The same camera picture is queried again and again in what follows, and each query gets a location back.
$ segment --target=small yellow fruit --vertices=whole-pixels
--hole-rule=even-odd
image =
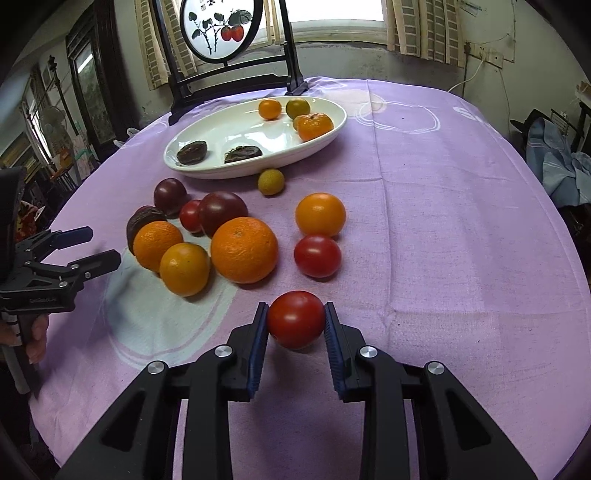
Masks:
[[[265,170],[259,176],[259,191],[267,197],[279,193],[284,187],[285,177],[279,170],[270,168],[269,170]]]
[[[310,113],[310,104],[303,98],[294,98],[287,102],[285,112],[293,120],[297,116],[308,115]]]
[[[281,104],[274,98],[267,98],[259,103],[259,115],[265,120],[274,120],[281,115]]]

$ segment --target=orange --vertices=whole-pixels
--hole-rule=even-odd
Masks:
[[[300,126],[300,120],[302,120],[304,117],[305,117],[305,115],[298,115],[297,117],[294,118],[294,130],[296,132]]]
[[[259,103],[259,115],[265,120],[274,120],[281,115],[281,104],[274,98]]]
[[[158,273],[160,260],[171,246],[183,241],[183,234],[172,223],[151,222],[143,226],[134,239],[134,253],[139,264]]]
[[[209,278],[209,257],[195,244],[171,246],[160,261],[160,278],[172,293],[190,297],[203,290]]]
[[[211,252],[219,274],[234,283],[262,280],[279,260],[277,237],[266,223],[252,217],[238,217],[218,228]]]
[[[347,219],[345,206],[330,193],[313,193],[295,209],[295,222],[304,235],[337,235]]]
[[[311,113],[305,115],[297,124],[297,132],[300,138],[307,142],[330,132],[335,126],[325,113]]]

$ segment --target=table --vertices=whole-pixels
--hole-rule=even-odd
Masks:
[[[160,180],[176,175],[162,161],[176,133],[219,108],[280,90],[214,100],[173,127],[160,118],[65,205],[53,229],[89,225],[95,236],[49,261],[109,248],[124,261],[109,278],[86,284],[73,313],[51,316],[45,384],[31,403],[42,437],[63,463],[150,360],[195,360],[250,322],[260,300],[303,289],[333,301],[343,323],[397,360],[443,361],[538,478],[553,479],[591,420],[591,296],[552,202],[517,152],[461,98],[377,81],[309,82],[309,95],[341,103],[349,119],[329,147],[284,169],[282,195],[262,197],[253,177],[179,177],[195,197],[236,192],[272,227],[281,260],[262,285],[240,288],[218,276],[197,301],[170,299],[125,251],[125,225],[152,202]],[[322,191],[348,211],[339,238],[344,264],[325,283],[302,276],[292,258],[300,238],[295,206]],[[237,480],[353,480],[362,406],[338,401],[322,341],[303,354],[269,340],[261,388],[252,403],[231,405],[230,435]]]

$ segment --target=cherry tomato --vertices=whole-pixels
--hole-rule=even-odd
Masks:
[[[326,278],[339,269],[342,256],[339,246],[331,237],[308,235],[295,246],[294,259],[304,275]]]
[[[304,348],[324,330],[324,305],[307,291],[284,293],[269,308],[267,328],[277,343],[285,348]]]
[[[199,209],[201,200],[191,200],[183,205],[178,217],[181,225],[187,232],[199,233],[202,230],[201,221],[199,221]]]

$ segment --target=painted red fruit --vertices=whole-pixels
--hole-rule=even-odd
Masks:
[[[230,41],[232,39],[232,29],[230,27],[223,27],[220,35],[223,41]]]
[[[244,27],[242,25],[232,27],[232,38],[234,41],[241,41],[244,38]]]

